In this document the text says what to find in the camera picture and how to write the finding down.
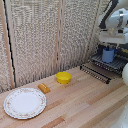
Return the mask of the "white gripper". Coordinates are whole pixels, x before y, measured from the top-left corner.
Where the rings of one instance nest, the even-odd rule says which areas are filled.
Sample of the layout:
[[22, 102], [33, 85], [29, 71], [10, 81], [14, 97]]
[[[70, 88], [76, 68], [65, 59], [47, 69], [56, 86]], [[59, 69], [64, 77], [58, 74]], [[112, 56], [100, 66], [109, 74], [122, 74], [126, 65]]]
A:
[[[101, 31], [99, 40], [107, 43], [127, 44], [128, 33], [114, 33], [110, 35], [107, 31]], [[117, 54], [117, 46], [114, 47], [114, 54]]]

